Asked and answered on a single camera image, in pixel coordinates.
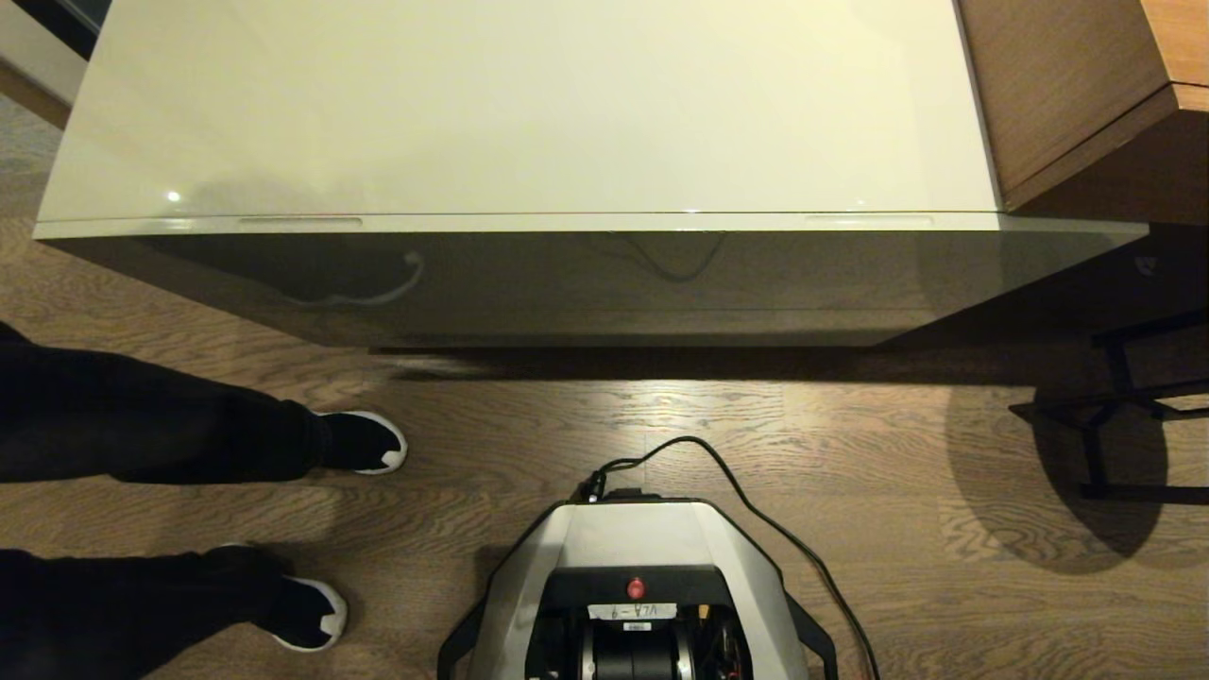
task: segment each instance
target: black sneaker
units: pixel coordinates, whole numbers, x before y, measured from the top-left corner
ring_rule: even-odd
[[[407,440],[389,420],[369,411],[319,414],[331,431],[323,467],[359,474],[386,474],[403,466]]]
[[[253,623],[296,652],[322,652],[335,645],[348,621],[345,599],[319,581],[282,578],[285,582],[273,609]]]

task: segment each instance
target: wood grain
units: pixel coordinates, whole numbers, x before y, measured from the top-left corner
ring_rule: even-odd
[[[68,126],[71,108],[34,81],[25,77],[8,62],[0,59],[0,94],[29,109],[34,115],[59,129]]]
[[[1167,85],[1138,0],[960,0],[1001,191]]]
[[[1209,2],[1141,0],[1167,75],[1175,82],[1209,86]]]
[[[1071,505],[1051,484],[1032,430],[1005,408],[1031,399],[1040,380],[1095,384],[1083,371],[1098,359],[1082,339],[1060,351],[1003,348],[994,361],[972,348],[840,362],[782,352],[752,364],[760,380],[744,380],[741,365],[711,379],[710,355],[695,379],[644,380],[660,375],[653,362],[627,380],[609,379],[608,367],[590,380],[528,380],[539,355],[514,380],[474,379],[473,365],[450,371],[457,379],[415,379],[380,357],[318,347],[31,243],[39,180],[0,177],[4,186],[22,189],[0,191],[0,318],[45,344],[122,352],[314,408],[378,410],[411,442],[406,467],[378,478],[317,471],[288,484],[0,486],[6,547],[154,555],[253,541],[351,603],[347,636],[328,652],[291,653],[236,626],[158,680],[433,678],[441,640],[540,509],[601,462],[683,433],[710,439],[752,501],[828,560],[887,680],[1209,675],[1209,514]],[[771,367],[782,363],[777,378]],[[953,385],[936,384],[948,378]],[[1172,479],[1209,480],[1203,422],[1164,432]],[[841,678],[864,676],[814,567],[744,511],[701,451],[676,446],[613,482],[716,502],[832,632]]]
[[[1169,85],[1005,192],[1020,214],[1209,225],[1209,87]]]

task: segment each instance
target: label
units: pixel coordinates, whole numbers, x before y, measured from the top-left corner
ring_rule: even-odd
[[[597,621],[676,618],[676,603],[588,605],[588,617]]]

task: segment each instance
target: black cable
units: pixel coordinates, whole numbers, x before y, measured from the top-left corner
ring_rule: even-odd
[[[618,235],[613,235],[613,236],[617,236],[618,238],[620,238],[621,241],[624,241],[626,244],[629,244],[631,248],[634,248],[634,250],[638,254],[638,259],[635,259],[634,257],[631,257],[629,254],[613,253],[613,252],[609,252],[609,250],[606,250],[606,249],[597,248],[597,247],[592,246],[592,242],[590,240],[588,242],[588,247],[591,250],[594,250],[594,252],[596,252],[596,253],[598,253],[601,255],[604,255],[607,258],[614,258],[614,259],[618,259],[618,260],[624,260],[624,261],[627,261],[627,263],[636,264],[640,267],[647,270],[648,272],[658,276],[659,278],[661,278],[664,281],[667,281],[669,283],[689,283],[690,281],[696,281],[696,278],[699,276],[701,276],[702,273],[705,273],[705,270],[710,267],[710,264],[713,263],[713,259],[715,259],[715,257],[717,257],[718,250],[722,249],[722,242],[727,240],[727,232],[719,234],[718,235],[718,240],[713,242],[713,247],[711,247],[710,252],[705,254],[705,259],[701,260],[701,264],[699,264],[692,271],[688,271],[688,272],[684,272],[684,273],[679,273],[679,272],[671,271],[670,269],[667,269],[664,265],[659,264],[655,260],[655,258],[653,258],[650,255],[650,253],[648,253],[647,249],[642,247],[642,243],[638,243],[637,238],[635,238],[634,235],[631,235],[631,234],[618,234]]]
[[[810,549],[810,546],[803,543],[802,538],[794,536],[792,531],[789,531],[785,526],[781,526],[781,524],[777,523],[775,519],[764,514],[763,511],[753,506],[752,502],[747,500],[747,494],[745,494],[744,488],[740,486],[739,479],[735,478],[735,474],[730,472],[730,468],[727,466],[727,461],[722,460],[722,455],[718,454],[718,451],[716,451],[713,446],[711,446],[710,443],[706,442],[705,439],[693,436],[676,437],[675,439],[669,439],[667,442],[664,442],[663,444],[655,446],[654,449],[650,450],[650,453],[642,456],[641,459],[617,459],[609,461],[602,465],[589,478],[589,485],[591,486],[592,492],[595,494],[596,499],[602,499],[604,496],[604,482],[606,478],[608,477],[608,473],[617,472],[619,469],[631,469],[638,467],[640,465],[654,457],[655,454],[658,454],[659,451],[663,451],[669,446],[673,446],[676,444],[682,444],[682,443],[693,443],[705,449],[705,453],[710,454],[710,457],[713,459],[713,462],[718,463],[718,467],[722,468],[722,473],[727,476],[727,479],[730,482],[730,485],[734,486],[735,494],[739,496],[739,500],[742,501],[744,507],[746,507],[756,517],[768,523],[769,526],[776,529],[777,532],[781,534],[781,536],[785,536],[787,541],[789,541],[791,543],[793,543],[796,548],[802,551],[802,554],[806,555],[806,558],[810,559],[811,564],[815,565],[815,569],[818,570],[820,576],[822,576],[823,583],[831,592],[831,595],[835,600],[835,604],[839,606],[840,611],[844,612],[844,617],[848,618],[849,626],[852,627],[852,630],[856,633],[856,636],[861,639],[861,645],[864,647],[864,657],[869,661],[869,672],[873,674],[873,679],[881,680],[881,673],[878,670],[878,659],[873,655],[873,645],[869,642],[869,636],[864,634],[864,628],[862,628],[861,622],[856,620],[856,613],[852,611],[852,607],[848,606],[848,600],[845,600],[844,595],[840,594],[839,586],[835,584],[835,580],[832,577],[831,571],[827,569],[827,564],[823,561],[823,558],[818,557],[818,553]]]

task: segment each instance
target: leg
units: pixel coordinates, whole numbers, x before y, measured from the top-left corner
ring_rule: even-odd
[[[127,357],[0,341],[0,482],[296,479],[323,421],[293,402]]]
[[[285,577],[268,553],[238,546],[127,559],[0,551],[0,676],[139,678],[241,622],[293,649],[325,649],[346,610],[330,588],[312,583]]]

